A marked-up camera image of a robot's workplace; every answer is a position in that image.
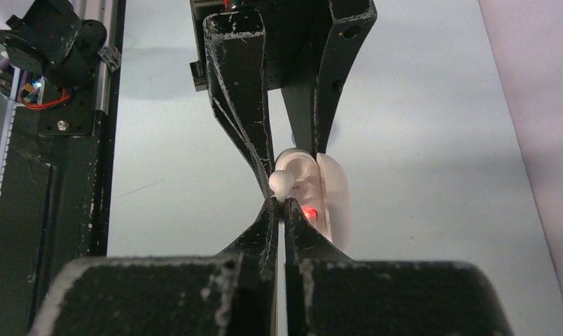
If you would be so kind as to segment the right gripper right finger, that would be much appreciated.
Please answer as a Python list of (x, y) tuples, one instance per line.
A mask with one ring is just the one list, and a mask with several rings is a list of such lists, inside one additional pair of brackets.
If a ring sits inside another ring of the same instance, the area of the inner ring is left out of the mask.
[(485, 274), (462, 261), (357, 261), (284, 203), (290, 335), (512, 335)]

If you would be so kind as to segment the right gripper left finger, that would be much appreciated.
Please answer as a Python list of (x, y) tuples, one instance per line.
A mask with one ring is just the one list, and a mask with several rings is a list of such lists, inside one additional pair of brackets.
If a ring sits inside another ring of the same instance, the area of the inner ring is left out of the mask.
[(274, 335), (279, 203), (213, 256), (79, 258), (30, 335)]

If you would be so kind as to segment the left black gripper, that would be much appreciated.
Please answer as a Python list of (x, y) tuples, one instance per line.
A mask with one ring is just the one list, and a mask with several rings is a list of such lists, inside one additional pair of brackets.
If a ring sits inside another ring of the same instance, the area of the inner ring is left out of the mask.
[(377, 19), (375, 4), (189, 4), (198, 54), (190, 63), (195, 90), (208, 90), (215, 118), (248, 162), (263, 196), (271, 197), (267, 88), (281, 89), (296, 147), (310, 155), (325, 153), (343, 87)]

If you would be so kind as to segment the white earbud charging case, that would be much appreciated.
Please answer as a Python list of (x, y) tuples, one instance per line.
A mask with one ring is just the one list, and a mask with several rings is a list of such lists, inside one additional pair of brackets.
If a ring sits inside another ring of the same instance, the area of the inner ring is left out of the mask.
[(342, 165), (325, 153), (311, 155), (288, 148), (278, 156), (274, 166), (277, 170), (286, 170), (295, 179), (287, 199), (297, 200), (311, 226), (345, 252), (354, 225), (349, 181)]

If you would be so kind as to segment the white earbud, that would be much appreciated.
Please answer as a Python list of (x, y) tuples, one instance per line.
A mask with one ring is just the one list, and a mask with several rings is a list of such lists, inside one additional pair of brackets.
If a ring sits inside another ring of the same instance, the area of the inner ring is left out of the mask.
[(277, 170), (270, 175), (268, 183), (273, 197), (279, 202), (284, 202), (289, 197), (295, 179), (289, 171)]

